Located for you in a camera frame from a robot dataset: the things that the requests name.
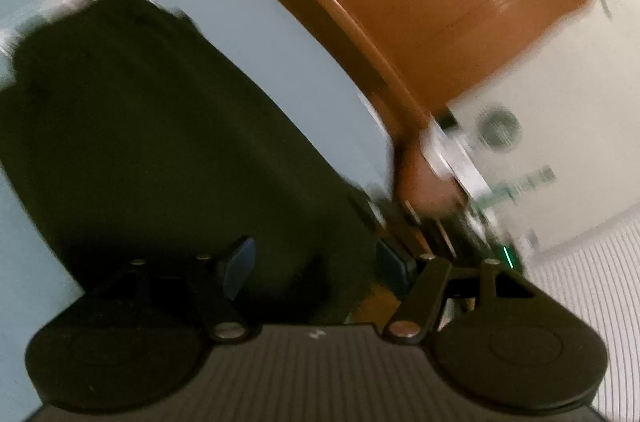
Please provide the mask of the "white patterned fan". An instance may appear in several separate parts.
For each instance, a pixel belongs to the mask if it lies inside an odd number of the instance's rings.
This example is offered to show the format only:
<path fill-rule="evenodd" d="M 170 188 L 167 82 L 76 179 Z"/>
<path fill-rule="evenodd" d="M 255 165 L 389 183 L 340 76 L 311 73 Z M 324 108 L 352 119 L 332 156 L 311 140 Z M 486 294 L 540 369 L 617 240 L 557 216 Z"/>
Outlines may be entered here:
<path fill-rule="evenodd" d="M 490 106 L 477 117 L 476 135 L 493 151 L 512 150 L 521 141 L 523 128 L 511 109 L 502 105 Z"/>

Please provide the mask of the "black drawstring pants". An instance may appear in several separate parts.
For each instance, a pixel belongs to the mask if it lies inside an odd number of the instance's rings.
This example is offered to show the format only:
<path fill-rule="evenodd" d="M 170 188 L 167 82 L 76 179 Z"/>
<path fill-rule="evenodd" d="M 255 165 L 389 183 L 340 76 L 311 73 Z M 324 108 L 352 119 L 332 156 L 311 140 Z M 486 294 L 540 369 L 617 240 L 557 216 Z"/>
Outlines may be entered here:
<path fill-rule="evenodd" d="M 269 324 L 338 324 L 370 294 L 367 195 L 188 16 L 97 0 L 32 27 L 1 92 L 1 163 L 87 290 L 164 287 L 245 239 L 239 298 Z"/>

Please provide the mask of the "teal patterned bed sheet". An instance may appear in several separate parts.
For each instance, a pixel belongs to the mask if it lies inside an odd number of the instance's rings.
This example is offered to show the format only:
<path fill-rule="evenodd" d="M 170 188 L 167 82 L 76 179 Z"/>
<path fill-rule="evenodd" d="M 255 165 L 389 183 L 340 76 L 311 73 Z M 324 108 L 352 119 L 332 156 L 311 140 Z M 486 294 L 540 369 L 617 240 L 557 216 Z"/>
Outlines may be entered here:
<path fill-rule="evenodd" d="M 390 192 L 390 143 L 337 61 L 278 0 L 157 0 L 189 15 L 202 34 L 291 118 L 346 179 Z M 1 0 L 14 28 L 40 0 Z M 40 404 L 26 345 L 79 289 L 37 233 L 9 183 L 1 186 L 1 416 L 21 421 Z"/>

